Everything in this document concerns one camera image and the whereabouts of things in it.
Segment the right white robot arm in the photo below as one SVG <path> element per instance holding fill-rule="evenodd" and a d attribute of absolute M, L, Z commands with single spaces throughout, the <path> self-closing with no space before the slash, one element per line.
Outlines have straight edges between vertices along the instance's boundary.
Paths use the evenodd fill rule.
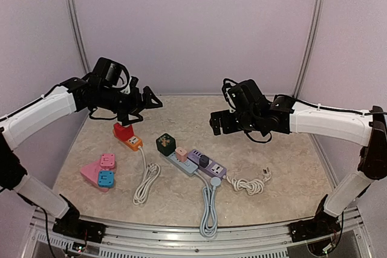
<path fill-rule="evenodd" d="M 361 146 L 360 163 L 322 201 L 321 212 L 309 223 L 315 236 L 333 226 L 333 218 L 376 180 L 386 178 L 386 113 L 374 106 L 370 111 L 323 107 L 277 95 L 273 101 L 264 96 L 247 98 L 229 95 L 233 108 L 213 112 L 210 126 L 215 135 L 253 131 L 262 136 L 315 134 L 349 141 Z"/>

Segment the pink plug charger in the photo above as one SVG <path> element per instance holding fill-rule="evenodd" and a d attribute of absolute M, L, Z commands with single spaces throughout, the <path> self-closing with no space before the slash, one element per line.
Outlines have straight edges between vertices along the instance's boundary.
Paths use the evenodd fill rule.
<path fill-rule="evenodd" d="M 177 160 L 179 160 L 179 162 L 185 163 L 187 161 L 188 152 L 186 149 L 179 146 L 175 149 L 175 154 L 176 154 Z"/>

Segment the orange power strip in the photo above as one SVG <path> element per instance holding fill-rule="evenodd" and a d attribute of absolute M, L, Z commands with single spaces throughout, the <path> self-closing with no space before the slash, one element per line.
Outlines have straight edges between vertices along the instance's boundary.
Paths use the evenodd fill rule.
<path fill-rule="evenodd" d="M 133 151 L 138 151 L 141 147 L 143 147 L 142 140 L 134 134 L 132 138 L 128 141 L 122 142 L 124 145 L 128 146 Z"/>

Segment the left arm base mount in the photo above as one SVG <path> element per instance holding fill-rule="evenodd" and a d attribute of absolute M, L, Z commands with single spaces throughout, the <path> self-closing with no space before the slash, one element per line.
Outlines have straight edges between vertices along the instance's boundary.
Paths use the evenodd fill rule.
<path fill-rule="evenodd" d="M 70 207 L 62 218 L 56 218 L 53 231 L 64 236 L 83 240 L 84 242 L 101 243 L 106 225 L 83 220 L 75 207 Z"/>

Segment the light blue power strip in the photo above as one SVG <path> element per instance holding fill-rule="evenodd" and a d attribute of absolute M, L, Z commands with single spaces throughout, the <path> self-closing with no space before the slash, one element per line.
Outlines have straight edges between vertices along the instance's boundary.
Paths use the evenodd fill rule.
<path fill-rule="evenodd" d="M 175 152 L 167 156 L 166 159 L 189 177 L 194 176 L 198 171 L 198 166 L 193 161 L 187 159 L 185 162 L 181 162 Z"/>

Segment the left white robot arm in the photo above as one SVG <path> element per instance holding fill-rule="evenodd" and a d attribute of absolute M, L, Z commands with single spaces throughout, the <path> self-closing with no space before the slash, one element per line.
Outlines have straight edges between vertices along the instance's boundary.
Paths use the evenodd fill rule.
<path fill-rule="evenodd" d="M 124 88 L 115 81 L 87 74 L 71 78 L 23 108 L 1 117 L 1 188 L 13 190 L 26 201 L 49 212 L 73 237 L 85 230 L 78 209 L 62 195 L 27 173 L 15 149 L 27 138 L 56 120 L 88 109 L 93 114 L 102 108 L 111 111 L 122 126 L 143 121 L 141 111 L 163 106 L 151 88 L 137 88 L 137 78 L 129 78 Z"/>

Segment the dark green cube adapter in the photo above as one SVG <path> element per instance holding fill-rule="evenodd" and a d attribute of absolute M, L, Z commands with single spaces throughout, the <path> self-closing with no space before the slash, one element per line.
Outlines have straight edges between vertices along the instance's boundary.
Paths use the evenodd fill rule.
<path fill-rule="evenodd" d="M 158 137 L 156 139 L 156 145 L 158 151 L 164 156 L 171 155 L 177 148 L 175 138 L 168 133 L 164 133 L 162 136 Z"/>

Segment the dark blue plug charger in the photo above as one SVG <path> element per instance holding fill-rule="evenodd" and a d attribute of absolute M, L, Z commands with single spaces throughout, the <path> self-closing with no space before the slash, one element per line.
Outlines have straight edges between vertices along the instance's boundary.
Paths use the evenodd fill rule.
<path fill-rule="evenodd" d="M 205 168 L 207 168 L 209 166 L 209 164 L 210 164 L 210 159 L 209 159 L 208 156 L 201 155 L 199 157 L 199 168 L 205 169 Z"/>

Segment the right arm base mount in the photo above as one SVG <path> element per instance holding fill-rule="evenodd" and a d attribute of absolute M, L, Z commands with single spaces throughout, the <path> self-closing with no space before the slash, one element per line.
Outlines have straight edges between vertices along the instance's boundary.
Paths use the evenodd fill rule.
<path fill-rule="evenodd" d="M 315 239 L 341 230 L 338 217 L 332 217 L 323 211 L 317 212 L 311 219 L 292 222 L 288 227 L 292 242 Z"/>

